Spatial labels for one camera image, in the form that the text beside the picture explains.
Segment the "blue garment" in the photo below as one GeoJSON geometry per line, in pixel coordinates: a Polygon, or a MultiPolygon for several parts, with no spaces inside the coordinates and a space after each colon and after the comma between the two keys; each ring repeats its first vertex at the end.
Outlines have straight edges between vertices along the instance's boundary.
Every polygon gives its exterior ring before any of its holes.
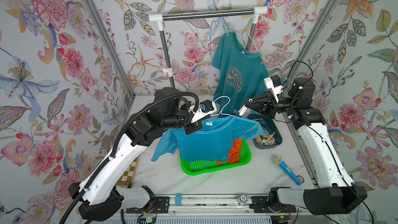
{"type": "Polygon", "coordinates": [[[203,128],[187,135],[184,129],[171,129],[161,137],[151,161],[179,150],[185,162],[226,161],[233,142],[252,140],[264,133],[257,121],[237,116],[202,121],[203,128]]]}

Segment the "teal embroidered t-shirt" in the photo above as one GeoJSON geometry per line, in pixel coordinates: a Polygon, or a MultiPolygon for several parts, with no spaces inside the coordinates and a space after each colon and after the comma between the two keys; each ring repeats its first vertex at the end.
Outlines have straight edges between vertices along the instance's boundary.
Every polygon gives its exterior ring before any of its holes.
{"type": "Polygon", "coordinates": [[[219,70],[214,98],[221,97],[218,104],[225,114],[233,115],[247,100],[266,90],[264,79],[269,73],[261,54],[246,50],[236,33],[222,35],[211,65],[219,70]]]}

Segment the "light blue wire hanger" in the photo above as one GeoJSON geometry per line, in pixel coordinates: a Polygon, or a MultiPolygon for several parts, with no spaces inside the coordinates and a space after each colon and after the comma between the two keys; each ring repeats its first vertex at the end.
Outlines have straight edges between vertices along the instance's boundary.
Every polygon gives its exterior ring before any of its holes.
{"type": "Polygon", "coordinates": [[[212,114],[211,117],[217,117],[217,116],[232,116],[231,114],[228,113],[224,113],[224,109],[226,106],[228,106],[228,104],[231,102],[230,97],[222,95],[217,97],[216,99],[213,100],[214,103],[216,103],[218,100],[220,99],[227,99],[228,101],[221,107],[221,109],[219,110],[219,112],[217,114],[212,114]]]}

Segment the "orange garment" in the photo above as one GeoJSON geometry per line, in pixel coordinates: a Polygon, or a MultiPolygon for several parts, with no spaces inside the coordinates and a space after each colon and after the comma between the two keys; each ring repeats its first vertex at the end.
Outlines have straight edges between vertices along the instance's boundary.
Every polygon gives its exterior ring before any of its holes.
{"type": "Polygon", "coordinates": [[[233,148],[228,152],[228,155],[230,156],[229,159],[227,159],[228,164],[240,163],[240,149],[242,142],[243,140],[239,139],[236,139],[233,142],[233,148]]]}

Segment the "mint green wire hanger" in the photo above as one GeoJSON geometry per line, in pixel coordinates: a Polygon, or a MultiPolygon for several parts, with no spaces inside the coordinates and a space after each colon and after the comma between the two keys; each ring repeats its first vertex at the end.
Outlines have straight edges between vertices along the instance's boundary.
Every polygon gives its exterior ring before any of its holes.
{"type": "Polygon", "coordinates": [[[257,26],[258,21],[259,21],[259,17],[260,17],[259,14],[254,15],[252,23],[250,24],[249,32],[248,32],[248,41],[247,41],[247,44],[246,44],[246,50],[247,51],[250,51],[251,47],[254,46],[256,51],[259,52],[257,44],[254,41],[254,34],[255,34],[255,31],[256,31],[256,26],[257,26]]]}

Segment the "mint green clothespin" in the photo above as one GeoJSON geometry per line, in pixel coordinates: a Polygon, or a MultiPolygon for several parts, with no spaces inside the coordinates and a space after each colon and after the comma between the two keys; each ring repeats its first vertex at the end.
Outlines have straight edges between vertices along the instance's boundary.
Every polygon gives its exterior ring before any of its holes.
{"type": "Polygon", "coordinates": [[[230,35],[230,28],[229,28],[229,25],[228,25],[228,24],[227,24],[227,25],[224,25],[223,28],[224,28],[224,30],[225,30],[227,36],[229,36],[229,35],[230,35]]]}

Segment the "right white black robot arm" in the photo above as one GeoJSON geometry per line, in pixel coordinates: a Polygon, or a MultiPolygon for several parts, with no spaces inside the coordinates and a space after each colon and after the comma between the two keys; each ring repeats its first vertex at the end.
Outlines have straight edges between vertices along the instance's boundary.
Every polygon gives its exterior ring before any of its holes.
{"type": "Polygon", "coordinates": [[[368,194],[363,186],[355,184],[340,161],[328,135],[325,118],[313,108],[315,85],[311,79],[295,78],[287,97],[282,96],[284,83],[278,75],[264,79],[266,91],[249,99],[239,110],[247,109],[274,119],[286,114],[303,139],[313,161],[318,184],[316,189],[273,187],[267,198],[267,207],[277,213],[289,206],[308,210],[313,215],[343,215],[364,204],[368,194]]]}

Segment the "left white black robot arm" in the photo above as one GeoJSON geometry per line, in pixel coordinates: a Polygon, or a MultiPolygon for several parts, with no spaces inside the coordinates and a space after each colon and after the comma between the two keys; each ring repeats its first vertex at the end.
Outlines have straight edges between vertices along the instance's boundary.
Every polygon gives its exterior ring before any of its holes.
{"type": "Polygon", "coordinates": [[[87,223],[105,221],[119,210],[150,210],[156,196],[147,187],[124,189],[116,186],[128,166],[168,129],[184,128],[186,133],[200,129],[193,121],[199,115],[200,99],[193,92],[165,87],[155,92],[154,101],[134,113],[117,134],[113,147],[85,180],[70,185],[73,201],[60,219],[66,223],[78,202],[78,211],[87,223]]]}

